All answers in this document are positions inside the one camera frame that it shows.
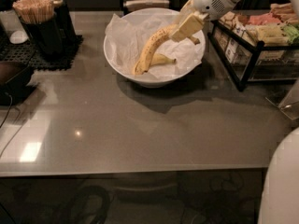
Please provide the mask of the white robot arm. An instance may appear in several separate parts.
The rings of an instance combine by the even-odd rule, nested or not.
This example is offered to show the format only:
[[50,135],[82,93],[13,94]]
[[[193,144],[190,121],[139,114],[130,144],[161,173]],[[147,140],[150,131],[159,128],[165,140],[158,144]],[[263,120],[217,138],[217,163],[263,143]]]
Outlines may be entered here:
[[[206,13],[216,20],[232,10],[240,0],[189,0],[178,17],[184,37],[194,33],[185,21],[189,13]],[[299,224],[299,128],[291,131],[278,145],[263,185],[258,224]]]

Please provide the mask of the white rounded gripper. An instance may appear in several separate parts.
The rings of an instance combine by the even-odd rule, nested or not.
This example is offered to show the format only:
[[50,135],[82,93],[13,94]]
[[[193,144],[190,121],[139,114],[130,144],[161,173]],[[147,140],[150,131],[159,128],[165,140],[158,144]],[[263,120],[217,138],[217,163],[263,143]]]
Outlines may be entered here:
[[205,20],[219,19],[231,11],[240,0],[188,0],[175,19],[170,38],[180,42],[203,29]]

